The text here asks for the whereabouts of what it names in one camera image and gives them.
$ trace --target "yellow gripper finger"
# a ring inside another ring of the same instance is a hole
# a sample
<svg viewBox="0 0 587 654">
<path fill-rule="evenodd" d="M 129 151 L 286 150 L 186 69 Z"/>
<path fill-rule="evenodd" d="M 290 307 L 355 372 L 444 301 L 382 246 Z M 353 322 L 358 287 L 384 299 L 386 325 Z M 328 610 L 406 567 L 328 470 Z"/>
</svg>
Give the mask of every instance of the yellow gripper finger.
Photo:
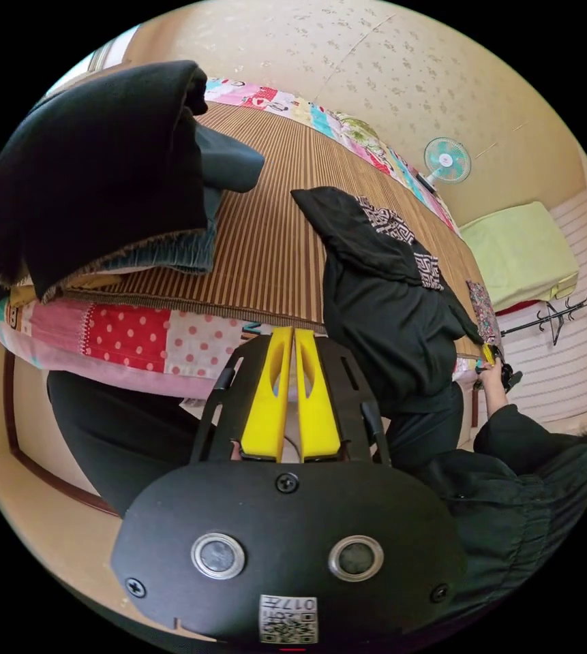
<svg viewBox="0 0 587 654">
<path fill-rule="evenodd" d="M 302 461 L 336 457 L 341 441 L 311 330 L 295 330 L 295 361 Z M 311 386 L 308 395 L 305 375 Z"/>
<path fill-rule="evenodd" d="M 282 460 L 284 425 L 288 405 L 293 329 L 273 329 L 252 408 L 245 423 L 241 449 L 246 457 Z M 275 391 L 277 377 L 280 383 Z"/>
</svg>

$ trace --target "wallpaper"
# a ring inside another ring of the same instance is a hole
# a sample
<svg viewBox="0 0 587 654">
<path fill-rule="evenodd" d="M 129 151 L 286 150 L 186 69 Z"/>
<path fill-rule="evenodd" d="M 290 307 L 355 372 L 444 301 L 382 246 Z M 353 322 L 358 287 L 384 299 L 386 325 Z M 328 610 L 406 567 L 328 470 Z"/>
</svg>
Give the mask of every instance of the wallpaper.
<svg viewBox="0 0 587 654">
<path fill-rule="evenodd" d="M 419 170 L 437 136 L 472 172 L 439 190 L 458 224 L 585 188 L 577 142 L 507 64 L 435 20 L 374 0 L 209 0 L 139 28 L 133 64 L 195 59 L 209 76 L 300 94 L 367 121 Z"/>
</svg>

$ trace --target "light green cushion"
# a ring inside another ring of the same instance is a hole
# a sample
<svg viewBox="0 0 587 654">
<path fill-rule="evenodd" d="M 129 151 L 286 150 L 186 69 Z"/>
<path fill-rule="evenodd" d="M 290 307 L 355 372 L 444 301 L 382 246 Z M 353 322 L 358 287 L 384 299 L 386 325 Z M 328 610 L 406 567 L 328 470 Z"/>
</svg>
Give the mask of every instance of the light green cushion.
<svg viewBox="0 0 587 654">
<path fill-rule="evenodd" d="M 566 237 L 540 202 L 496 211 L 461 227 L 495 311 L 575 290 L 579 266 Z"/>
</svg>

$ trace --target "fan stand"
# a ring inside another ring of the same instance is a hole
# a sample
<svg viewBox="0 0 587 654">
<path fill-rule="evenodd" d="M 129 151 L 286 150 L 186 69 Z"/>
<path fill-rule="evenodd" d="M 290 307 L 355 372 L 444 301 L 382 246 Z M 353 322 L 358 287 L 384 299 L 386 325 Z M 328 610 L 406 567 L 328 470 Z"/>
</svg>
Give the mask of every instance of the fan stand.
<svg viewBox="0 0 587 654">
<path fill-rule="evenodd" d="M 416 179 L 433 195 L 436 195 L 436 189 L 428 182 L 419 172 L 416 173 Z"/>
</svg>

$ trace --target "qr code label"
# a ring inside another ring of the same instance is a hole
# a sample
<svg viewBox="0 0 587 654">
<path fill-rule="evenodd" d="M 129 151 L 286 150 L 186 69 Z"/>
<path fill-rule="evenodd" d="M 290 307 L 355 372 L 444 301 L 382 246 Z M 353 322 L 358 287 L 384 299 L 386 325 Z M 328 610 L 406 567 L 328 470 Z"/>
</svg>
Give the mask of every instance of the qr code label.
<svg viewBox="0 0 587 654">
<path fill-rule="evenodd" d="M 315 597 L 261 595 L 261 642 L 310 644 L 318 642 L 318 602 Z"/>
</svg>

